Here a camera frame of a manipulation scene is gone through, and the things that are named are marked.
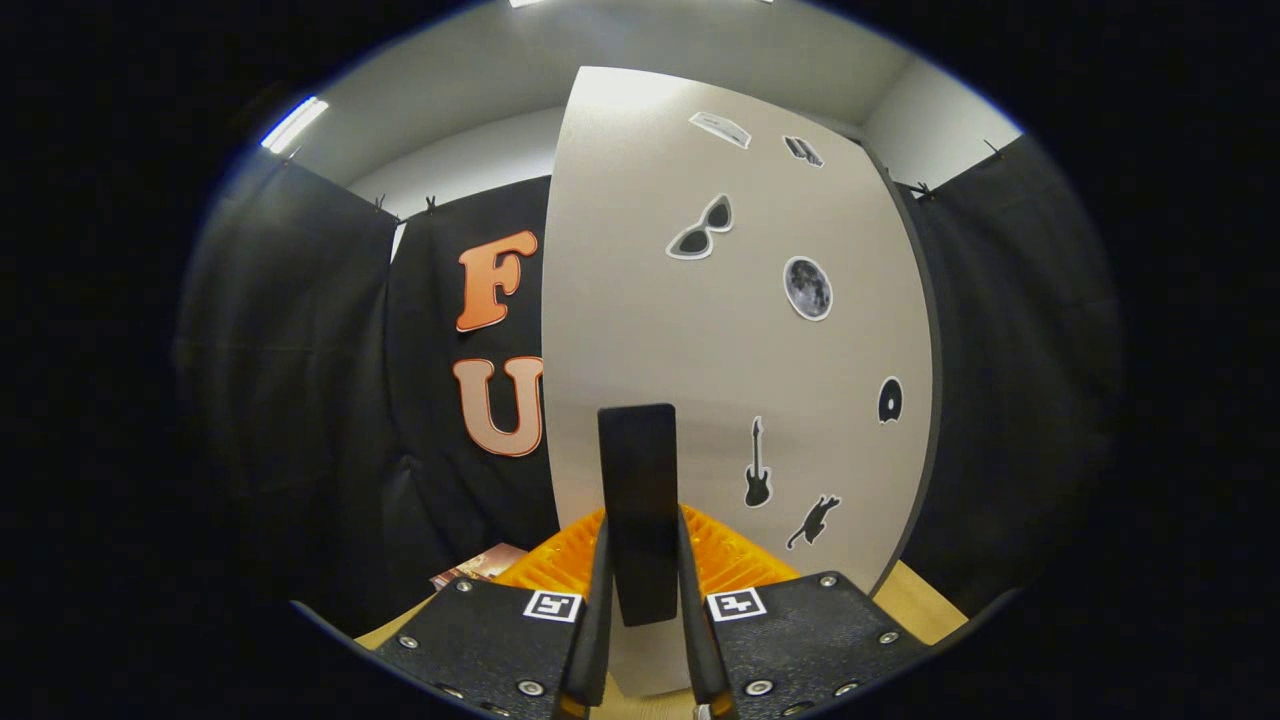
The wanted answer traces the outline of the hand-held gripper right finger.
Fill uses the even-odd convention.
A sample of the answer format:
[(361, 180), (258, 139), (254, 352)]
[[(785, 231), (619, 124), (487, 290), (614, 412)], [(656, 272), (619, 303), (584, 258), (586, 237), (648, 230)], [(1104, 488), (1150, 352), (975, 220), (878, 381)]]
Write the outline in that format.
[(800, 575), (709, 515), (680, 511), (687, 669), (714, 719), (833, 719), (929, 657), (840, 571)]

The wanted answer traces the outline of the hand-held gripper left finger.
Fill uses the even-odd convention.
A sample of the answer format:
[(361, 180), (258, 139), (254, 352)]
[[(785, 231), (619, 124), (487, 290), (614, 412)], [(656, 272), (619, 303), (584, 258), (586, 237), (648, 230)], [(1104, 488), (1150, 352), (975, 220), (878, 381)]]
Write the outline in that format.
[(375, 650), (481, 719), (586, 719), (605, 692), (613, 605), (603, 510), (493, 579), (457, 577)]

